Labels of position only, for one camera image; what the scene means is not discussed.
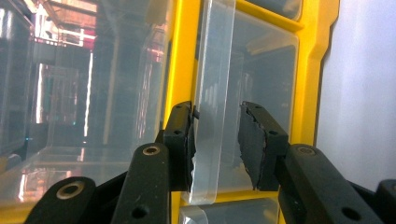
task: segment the metal bolt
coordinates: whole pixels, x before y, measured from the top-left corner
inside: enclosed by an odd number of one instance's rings
[[[56,192],[56,197],[62,200],[67,200],[76,197],[84,190],[84,182],[75,181],[70,184],[67,184]]]
[[[308,156],[315,156],[317,153],[314,151],[314,149],[309,148],[309,147],[298,147],[297,150],[303,154],[306,154]]]
[[[158,147],[146,147],[145,149],[143,149],[143,154],[145,154],[146,156],[154,156],[158,153],[160,153],[160,149]]]

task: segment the yellow divider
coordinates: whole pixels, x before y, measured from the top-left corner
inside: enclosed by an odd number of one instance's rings
[[[191,99],[192,74],[201,4],[200,0],[176,0],[175,2],[175,25],[163,127],[166,126],[172,106]]]

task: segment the screw hole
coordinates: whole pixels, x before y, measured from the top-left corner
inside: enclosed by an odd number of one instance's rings
[[[175,134],[181,134],[181,133],[183,133],[181,130],[176,130],[176,131],[174,131],[174,133]]]
[[[83,189],[84,182],[75,181],[58,189],[56,192],[56,197],[62,200],[71,199],[79,195]]]
[[[352,219],[355,221],[361,220],[361,215],[359,215],[359,213],[357,213],[355,210],[353,210],[351,208],[344,207],[342,211],[343,211],[344,216],[348,217],[349,219]]]
[[[158,154],[160,152],[160,149],[157,147],[146,147],[143,149],[143,154],[146,156],[153,156],[155,154]]]
[[[269,132],[269,134],[271,134],[271,135],[277,135],[277,132],[274,131],[274,130],[271,130],[271,131]]]
[[[143,206],[138,206],[132,211],[132,217],[140,219],[149,214],[149,210]]]
[[[64,189],[64,193],[66,193],[66,194],[72,194],[72,193],[74,193],[76,190],[78,190],[78,187],[77,186],[68,186],[68,187],[66,187],[65,189]]]
[[[303,153],[303,154],[308,155],[308,156],[315,156],[315,155],[317,154],[317,153],[314,151],[314,149],[309,148],[309,147],[298,147],[297,150],[298,150],[300,153]]]

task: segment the yellow plastic edge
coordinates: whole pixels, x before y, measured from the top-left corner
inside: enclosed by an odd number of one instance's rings
[[[277,191],[256,191],[246,190],[230,193],[220,193],[216,197],[215,203],[228,203],[235,201],[261,199],[261,198],[275,198],[277,197]]]
[[[283,28],[290,32],[296,32],[304,28],[304,26],[297,21],[293,21],[286,17],[280,16],[275,12],[272,12],[262,7],[258,7],[245,0],[236,0],[235,7],[236,9],[243,11],[249,14],[250,16],[256,17],[263,21],[270,22],[273,25]]]
[[[320,64],[329,46],[330,28],[338,16],[339,0],[306,0],[299,23],[300,39],[290,142],[314,144]]]
[[[279,219],[277,224],[286,224],[285,217],[283,216],[283,212],[280,209],[279,209]]]
[[[34,206],[35,203],[0,204],[0,223],[23,223]]]
[[[163,117],[166,126],[172,107],[191,99],[200,0],[175,0],[175,25]]]

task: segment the clear plastic compartment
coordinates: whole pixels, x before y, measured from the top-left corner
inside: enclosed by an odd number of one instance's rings
[[[12,3],[0,2],[0,157],[9,164],[21,160],[12,153],[26,138],[32,31]]]
[[[160,128],[173,1],[38,3],[28,159],[0,175],[0,203],[35,202],[74,175],[100,185]]]
[[[179,224],[263,223],[276,224],[276,198],[246,200],[212,205],[193,205],[180,208]]]
[[[247,0],[281,16],[297,21],[300,18],[302,0]]]
[[[205,1],[196,109],[191,204],[213,203],[218,192],[253,189],[240,158],[240,105],[264,106],[288,132],[298,38],[234,11],[232,1]]]

